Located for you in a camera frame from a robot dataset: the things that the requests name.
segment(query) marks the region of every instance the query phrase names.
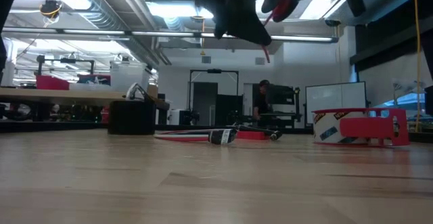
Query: whiteboard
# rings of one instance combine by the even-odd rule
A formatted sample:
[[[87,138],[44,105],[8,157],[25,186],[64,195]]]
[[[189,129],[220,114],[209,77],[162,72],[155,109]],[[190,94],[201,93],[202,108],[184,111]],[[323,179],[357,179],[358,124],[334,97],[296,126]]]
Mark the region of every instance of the whiteboard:
[[[306,123],[313,123],[315,110],[365,108],[365,82],[319,85],[305,88]]]

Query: black shirt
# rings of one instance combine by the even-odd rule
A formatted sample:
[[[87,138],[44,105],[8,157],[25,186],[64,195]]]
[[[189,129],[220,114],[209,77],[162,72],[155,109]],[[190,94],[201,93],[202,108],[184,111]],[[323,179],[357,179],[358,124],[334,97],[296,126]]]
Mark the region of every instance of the black shirt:
[[[258,108],[258,114],[267,113],[269,111],[266,95],[259,93],[254,100],[254,107]]]

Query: doorway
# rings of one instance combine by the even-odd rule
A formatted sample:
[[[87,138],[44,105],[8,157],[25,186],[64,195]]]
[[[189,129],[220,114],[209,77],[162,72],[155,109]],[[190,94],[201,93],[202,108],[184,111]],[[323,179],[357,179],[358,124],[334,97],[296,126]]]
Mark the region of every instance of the doorway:
[[[199,126],[215,124],[215,104],[217,102],[218,83],[193,83],[192,108],[200,114]]]

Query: tape roll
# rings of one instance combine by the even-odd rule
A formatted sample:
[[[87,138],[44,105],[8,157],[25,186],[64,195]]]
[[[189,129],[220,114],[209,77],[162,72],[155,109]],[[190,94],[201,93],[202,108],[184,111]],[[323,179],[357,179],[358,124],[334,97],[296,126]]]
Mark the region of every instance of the tape roll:
[[[361,137],[344,137],[340,132],[341,118],[366,118],[364,112],[324,112],[314,113],[314,140],[316,143],[367,144]]]

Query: person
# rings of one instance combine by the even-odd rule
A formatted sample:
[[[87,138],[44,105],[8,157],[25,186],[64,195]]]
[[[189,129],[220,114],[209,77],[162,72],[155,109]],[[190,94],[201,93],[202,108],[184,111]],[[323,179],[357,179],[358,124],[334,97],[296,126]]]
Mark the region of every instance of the person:
[[[269,86],[268,80],[262,80],[258,86],[260,88],[260,91],[258,95],[254,98],[254,104],[253,104],[253,117],[256,119],[257,126],[259,127],[265,127],[266,126],[266,120],[261,118],[261,114],[268,113],[269,112],[269,105],[266,100],[266,91]]]

